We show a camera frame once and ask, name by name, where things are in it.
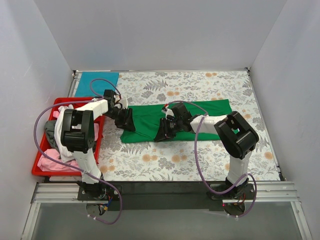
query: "green towel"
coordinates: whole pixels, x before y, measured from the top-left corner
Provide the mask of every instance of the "green towel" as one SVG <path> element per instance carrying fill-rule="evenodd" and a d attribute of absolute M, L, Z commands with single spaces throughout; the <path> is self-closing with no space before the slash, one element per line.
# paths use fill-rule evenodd
<path fill-rule="evenodd" d="M 227 115 L 232 112 L 229 100 L 217 101 L 194 101 L 193 103 L 207 110 L 209 116 Z M 164 118 L 165 114 L 161 111 L 164 104 L 158 105 L 142 105 L 130 106 L 132 108 L 132 117 L 135 126 L 135 132 L 123 131 L 120 139 L 125 144 L 153 142 L 159 129 L 160 118 Z M 204 114 L 202 110 L 191 104 L 185 104 L 186 108 L 192 115 Z M 210 133 L 200 133 L 199 141 L 219 140 L 219 136 Z M 194 141 L 195 134 L 190 132 L 177 132 L 176 137 L 169 141 Z"/>

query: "clothes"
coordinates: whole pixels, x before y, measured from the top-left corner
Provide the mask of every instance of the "clothes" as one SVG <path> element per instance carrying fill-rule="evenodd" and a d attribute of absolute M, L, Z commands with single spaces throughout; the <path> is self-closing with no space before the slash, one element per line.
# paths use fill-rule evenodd
<path fill-rule="evenodd" d="M 94 97 L 94 93 L 90 89 L 90 82 L 93 79 L 106 79 L 112 82 L 115 86 L 118 82 L 119 73 L 118 72 L 83 72 L 79 85 L 75 92 L 75 97 Z M 108 82 L 105 81 L 95 81 L 92 84 L 92 88 L 98 94 L 103 95 L 106 89 L 115 90 Z"/>
<path fill-rule="evenodd" d="M 44 153 L 47 154 L 49 157 L 61 162 L 60 154 L 56 149 L 50 148 L 44 151 Z M 69 161 L 68 164 L 74 167 L 79 167 L 76 160 Z M 37 166 L 44 172 L 79 172 L 74 168 L 63 166 L 54 161 L 51 161 L 50 159 L 44 157 L 43 155 L 41 155 Z"/>
<path fill-rule="evenodd" d="M 59 151 L 55 140 L 55 125 L 57 120 L 49 120 L 44 124 L 44 132 L 46 136 L 46 140 L 49 142 L 50 147 Z"/>
<path fill-rule="evenodd" d="M 59 149 L 59 153 L 60 153 L 60 157 L 63 163 L 66 163 L 70 160 L 74 159 L 74 156 L 72 155 L 72 153 L 70 151 L 68 151 L 66 146 L 63 146 L 61 143 L 61 131 L 62 131 L 62 122 L 63 122 L 63 118 L 64 118 L 64 112 L 66 109 L 74 109 L 74 107 L 70 104 L 69 106 L 60 106 L 58 108 L 58 110 L 60 111 L 60 114 L 56 120 L 55 126 L 54 126 L 54 139 L 56 142 L 56 145 Z M 94 125 L 94 141 L 96 141 L 98 139 L 98 135 L 99 135 L 99 124 L 95 123 Z M 77 126 L 73 126 L 73 128 L 75 129 L 80 129 L 81 128 L 81 124 L 77 125 Z"/>
<path fill-rule="evenodd" d="M 231 107 L 228 99 L 216 101 L 196 101 L 193 102 L 207 110 L 210 116 L 221 116 L 231 113 Z M 202 110 L 191 104 L 185 104 L 192 115 L 204 114 Z M 123 143 L 153 142 L 159 129 L 160 118 L 165 114 L 161 112 L 163 104 L 130 106 L 132 108 L 132 117 L 135 126 L 135 132 L 123 131 L 120 139 Z M 219 140 L 216 134 L 200 133 L 199 141 Z M 195 134 L 190 132 L 177 132 L 176 137 L 170 141 L 194 141 Z"/>

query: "white cloth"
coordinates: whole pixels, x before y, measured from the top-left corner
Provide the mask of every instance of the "white cloth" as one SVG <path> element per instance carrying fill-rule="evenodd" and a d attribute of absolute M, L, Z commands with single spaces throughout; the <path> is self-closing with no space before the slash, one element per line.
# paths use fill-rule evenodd
<path fill-rule="evenodd" d="M 72 153 L 70 151 L 68 151 L 67 147 L 63 146 L 61 143 L 62 121 L 64 119 L 65 110 L 66 109 L 74 109 L 74 106 L 72 106 L 70 104 L 69 106 L 60 106 L 58 109 L 60 111 L 60 114 L 56 120 L 55 127 L 54 127 L 54 139 L 55 139 L 55 142 L 56 142 L 58 149 L 59 149 L 59 152 L 60 152 L 61 161 L 63 163 L 66 163 L 66 162 L 71 161 L 75 158 L 72 155 Z"/>

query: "red plastic basket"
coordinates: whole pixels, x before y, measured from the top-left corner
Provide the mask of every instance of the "red plastic basket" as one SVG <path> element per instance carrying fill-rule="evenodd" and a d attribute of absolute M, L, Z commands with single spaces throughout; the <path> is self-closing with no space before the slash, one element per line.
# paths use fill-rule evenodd
<path fill-rule="evenodd" d="M 65 103 L 65 102 L 73 102 L 73 101 L 88 101 L 91 100 L 92 97 L 59 97 L 54 101 L 54 104 L 59 104 L 59 103 Z M 79 108 L 81 106 L 85 105 L 85 103 L 75 103 L 73 104 L 73 107 Z M 49 120 L 54 120 L 55 118 L 53 117 L 54 111 L 58 111 L 59 106 L 53 107 L 49 116 Z M 94 152 L 94 158 L 95 161 L 98 163 L 98 158 L 99 158 L 99 150 L 100 150 L 100 145 L 102 141 L 102 132 L 104 129 L 104 124 L 105 124 L 105 116 L 100 116 L 98 117 L 95 121 L 95 123 L 99 124 L 99 133 L 98 133 L 98 139 L 96 141 L 96 147 L 95 147 L 95 152 Z M 49 142 L 47 141 L 46 134 L 43 134 L 41 143 L 40 143 L 40 148 L 42 151 L 46 151 L 47 149 L 51 149 L 51 146 Z M 76 172 L 76 171 L 42 171 L 38 167 L 38 162 L 40 160 L 41 153 L 38 151 L 35 157 L 35 161 L 32 167 L 32 174 L 36 176 L 81 176 L 81 172 Z"/>

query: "pile of clothes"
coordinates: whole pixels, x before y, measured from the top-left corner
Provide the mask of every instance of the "pile of clothes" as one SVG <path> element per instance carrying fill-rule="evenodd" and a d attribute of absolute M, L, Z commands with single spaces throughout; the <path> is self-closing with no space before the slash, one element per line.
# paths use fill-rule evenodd
<path fill-rule="evenodd" d="M 49 120 L 44 125 L 44 131 L 47 141 L 49 142 L 51 148 L 44 151 L 49 157 L 62 162 L 68 163 L 74 167 L 78 167 L 78 164 L 73 157 L 72 153 L 68 151 L 67 147 L 61 144 L 61 131 L 63 122 L 63 113 L 66 109 L 74 109 L 70 104 L 69 106 L 60 106 L 58 111 L 53 112 L 53 117 L 56 120 Z M 81 124 L 74 126 L 75 129 L 80 129 Z M 94 141 L 97 141 L 99 133 L 99 124 L 94 124 Z M 37 166 L 44 172 L 78 172 L 78 170 L 58 164 L 45 156 L 41 156 Z"/>

